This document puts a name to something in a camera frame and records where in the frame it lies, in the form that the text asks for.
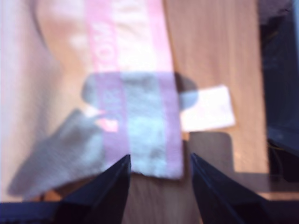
cloth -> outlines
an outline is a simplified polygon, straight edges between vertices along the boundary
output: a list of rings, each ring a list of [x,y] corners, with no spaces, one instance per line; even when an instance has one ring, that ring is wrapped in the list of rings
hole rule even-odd
[[[125,154],[134,172],[182,177],[161,0],[1,6],[2,201],[96,175]]]

pink stripe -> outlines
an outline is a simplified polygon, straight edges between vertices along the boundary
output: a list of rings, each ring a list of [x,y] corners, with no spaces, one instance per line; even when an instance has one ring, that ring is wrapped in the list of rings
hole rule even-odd
[[[171,49],[161,0],[146,0],[149,26],[157,57],[157,78],[160,84],[166,122],[166,158],[169,178],[183,176],[182,136],[179,121],[178,94],[173,74]]]
[[[99,108],[105,111],[107,119],[117,120],[118,123],[117,132],[102,134],[106,168],[129,154],[126,99],[119,72],[116,31],[110,3],[109,0],[85,0],[90,49],[97,72],[95,81]]]
[[[96,71],[119,71],[116,32],[109,0],[85,0],[91,54]]]
[[[147,4],[149,28],[157,58],[157,71],[173,71],[171,50],[161,0],[145,0]]]

gray fabric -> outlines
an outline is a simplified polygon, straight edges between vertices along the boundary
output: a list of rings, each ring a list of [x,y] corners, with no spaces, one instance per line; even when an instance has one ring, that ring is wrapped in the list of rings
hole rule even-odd
[[[35,145],[20,167],[9,193],[33,196],[102,172],[104,162],[101,130],[93,118],[74,111],[48,139]]]
[[[166,170],[165,118],[154,72],[122,72],[132,169],[162,176]]]

paper tag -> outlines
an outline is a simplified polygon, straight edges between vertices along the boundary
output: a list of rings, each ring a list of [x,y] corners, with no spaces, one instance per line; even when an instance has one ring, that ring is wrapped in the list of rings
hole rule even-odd
[[[188,91],[179,95],[183,132],[198,132],[235,125],[228,87]]]

wooden surface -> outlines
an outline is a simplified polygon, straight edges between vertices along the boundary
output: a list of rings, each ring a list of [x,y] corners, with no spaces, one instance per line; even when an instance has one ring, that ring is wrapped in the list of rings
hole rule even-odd
[[[124,224],[199,223],[190,152],[249,189],[270,189],[256,1],[167,0],[165,10],[180,91],[227,85],[237,125],[192,133],[180,182],[133,175]]]

